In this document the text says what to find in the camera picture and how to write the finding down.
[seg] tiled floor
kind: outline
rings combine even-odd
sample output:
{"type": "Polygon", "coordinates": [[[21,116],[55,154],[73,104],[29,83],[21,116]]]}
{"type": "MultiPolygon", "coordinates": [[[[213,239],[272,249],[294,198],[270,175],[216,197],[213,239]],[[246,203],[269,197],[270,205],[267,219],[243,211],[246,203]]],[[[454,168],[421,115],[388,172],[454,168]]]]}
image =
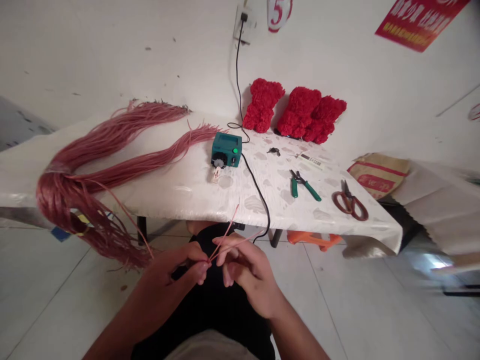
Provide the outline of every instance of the tiled floor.
{"type": "MultiPolygon", "coordinates": [[[[189,240],[184,222],[164,234],[155,246],[189,240]]],[[[325,253],[285,236],[276,249],[257,244],[332,359],[480,358],[480,303],[441,294],[441,283],[458,278],[430,273],[440,257],[407,248],[398,257],[345,260],[345,245],[325,253]]],[[[0,228],[0,360],[81,359],[140,277],[108,271],[117,267],[76,237],[59,243],[45,230],[0,228]]]]}

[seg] table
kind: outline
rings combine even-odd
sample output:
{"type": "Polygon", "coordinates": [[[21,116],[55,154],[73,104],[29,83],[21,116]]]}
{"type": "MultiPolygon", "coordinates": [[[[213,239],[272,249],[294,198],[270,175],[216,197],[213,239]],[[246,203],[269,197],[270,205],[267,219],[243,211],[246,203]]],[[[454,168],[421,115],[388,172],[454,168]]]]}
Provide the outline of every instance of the table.
{"type": "Polygon", "coordinates": [[[454,266],[437,273],[480,269],[480,186],[466,181],[480,173],[411,160],[410,173],[391,196],[448,254],[454,266]]]}
{"type": "MultiPolygon", "coordinates": [[[[77,173],[98,171],[141,154],[165,149],[189,130],[187,119],[192,128],[205,122],[225,130],[228,122],[235,121],[192,112],[174,123],[149,128],[124,149],[82,166],[77,173]]],[[[36,207],[37,179],[54,154],[103,120],[105,118],[85,120],[1,152],[0,208],[21,208],[31,212],[36,207]]],[[[228,131],[242,135],[240,129],[228,131]]],[[[271,130],[264,134],[246,131],[251,141],[243,145],[243,153],[268,204],[272,229],[366,237],[361,241],[347,241],[345,257],[381,257],[398,252],[402,238],[400,225],[338,166],[322,146],[281,137],[271,130]],[[280,157],[267,153],[272,147],[280,150],[280,157]],[[301,152],[324,161],[324,170],[302,163],[295,157],[301,152]],[[321,196],[321,202],[317,202],[303,185],[298,186],[298,198],[292,197],[290,169],[300,171],[321,196]],[[351,192],[367,207],[369,220],[357,221],[333,204],[331,195],[341,189],[342,179],[347,179],[351,192]]],[[[197,144],[180,162],[138,177],[113,191],[136,216],[227,222],[236,205],[240,204],[235,217],[237,223],[266,227],[264,205],[244,161],[240,161],[237,168],[225,168],[218,184],[210,182],[213,173],[211,148],[212,141],[197,144]]],[[[121,211],[110,194],[103,192],[97,197],[112,211],[121,211]]]]}

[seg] orange stool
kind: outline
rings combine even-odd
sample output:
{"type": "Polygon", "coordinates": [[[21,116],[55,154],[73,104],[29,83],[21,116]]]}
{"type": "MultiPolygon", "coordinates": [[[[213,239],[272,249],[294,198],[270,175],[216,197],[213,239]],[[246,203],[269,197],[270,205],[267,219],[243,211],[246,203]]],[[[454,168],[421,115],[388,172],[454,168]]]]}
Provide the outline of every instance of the orange stool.
{"type": "Polygon", "coordinates": [[[291,244],[296,244],[298,242],[304,241],[306,243],[317,244],[320,247],[320,250],[326,252],[333,245],[338,244],[343,239],[340,235],[329,234],[330,240],[322,239],[322,235],[316,232],[308,231],[293,231],[288,230],[286,232],[286,238],[291,244]]]}

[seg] teal power supply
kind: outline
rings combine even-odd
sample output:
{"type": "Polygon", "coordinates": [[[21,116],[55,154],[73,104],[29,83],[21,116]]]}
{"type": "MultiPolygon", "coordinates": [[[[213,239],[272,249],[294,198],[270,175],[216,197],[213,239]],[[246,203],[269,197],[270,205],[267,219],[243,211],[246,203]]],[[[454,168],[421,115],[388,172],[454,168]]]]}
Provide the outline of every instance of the teal power supply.
{"type": "Polygon", "coordinates": [[[211,147],[211,164],[214,167],[237,168],[242,154],[242,137],[217,132],[211,147]]]}

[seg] power cord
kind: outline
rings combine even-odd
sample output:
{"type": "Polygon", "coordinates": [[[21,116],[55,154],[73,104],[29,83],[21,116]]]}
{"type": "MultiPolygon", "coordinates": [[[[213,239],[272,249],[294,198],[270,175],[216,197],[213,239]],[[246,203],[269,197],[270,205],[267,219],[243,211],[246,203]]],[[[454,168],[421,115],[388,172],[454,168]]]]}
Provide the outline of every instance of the power cord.
{"type": "MultiPolygon", "coordinates": [[[[229,122],[227,124],[227,126],[230,129],[241,129],[243,131],[243,133],[246,135],[246,137],[248,138],[247,141],[242,141],[241,143],[242,144],[248,144],[250,142],[250,136],[245,132],[245,129],[243,127],[244,116],[242,114],[242,93],[240,92],[240,86],[239,86],[239,51],[240,51],[240,45],[242,43],[241,39],[242,39],[242,31],[244,29],[244,22],[247,21],[248,15],[246,13],[242,12],[240,19],[241,19],[241,26],[240,26],[240,35],[238,36],[238,46],[236,48],[235,72],[236,72],[236,88],[238,89],[238,97],[240,99],[239,110],[240,110],[240,117],[241,117],[241,125],[239,125],[235,122],[229,122]]],[[[255,237],[253,239],[253,243],[255,244],[255,241],[258,238],[264,237],[265,235],[268,234],[268,232],[270,230],[270,211],[269,211],[269,207],[267,205],[267,202],[265,201],[265,198],[262,195],[262,192],[260,191],[259,185],[257,184],[257,180],[255,179],[254,173],[250,169],[249,163],[248,163],[247,158],[245,157],[245,154],[244,154],[243,151],[241,153],[241,156],[242,156],[243,160],[245,161],[246,168],[250,172],[251,178],[253,179],[253,183],[255,184],[256,190],[258,191],[258,194],[260,195],[260,199],[263,202],[263,205],[265,206],[265,210],[266,210],[266,218],[267,218],[266,229],[265,229],[265,232],[263,234],[258,235],[257,237],[255,237]]]]}
{"type": "Polygon", "coordinates": [[[246,22],[248,19],[248,15],[244,12],[241,13],[241,26],[240,26],[240,35],[238,36],[238,46],[236,47],[236,61],[235,61],[235,72],[236,72],[236,88],[238,89],[238,97],[240,99],[239,103],[239,110],[240,110],[240,117],[241,117],[241,125],[235,123],[235,122],[229,122],[227,126],[230,129],[241,129],[243,133],[246,135],[248,138],[247,141],[242,141],[242,144],[247,144],[250,142],[250,136],[245,132],[244,130],[244,116],[242,114],[242,93],[240,92],[240,86],[239,86],[239,51],[240,51],[240,44],[241,39],[242,39],[242,31],[244,30],[244,22],[246,22]]]}
{"type": "Polygon", "coordinates": [[[250,169],[249,163],[247,162],[247,158],[245,157],[243,152],[241,153],[241,156],[243,157],[243,160],[245,161],[246,168],[248,169],[248,171],[251,174],[251,178],[253,179],[253,183],[255,184],[256,190],[258,191],[258,194],[260,195],[260,198],[263,201],[263,205],[265,205],[265,210],[266,210],[266,218],[267,218],[266,229],[265,229],[265,232],[263,234],[258,235],[256,238],[253,239],[253,243],[255,244],[255,241],[258,238],[264,237],[265,235],[268,234],[268,232],[270,230],[270,211],[269,211],[269,207],[267,206],[267,202],[265,201],[264,196],[262,195],[262,192],[260,191],[259,185],[257,184],[257,180],[255,179],[254,173],[250,169]]]}

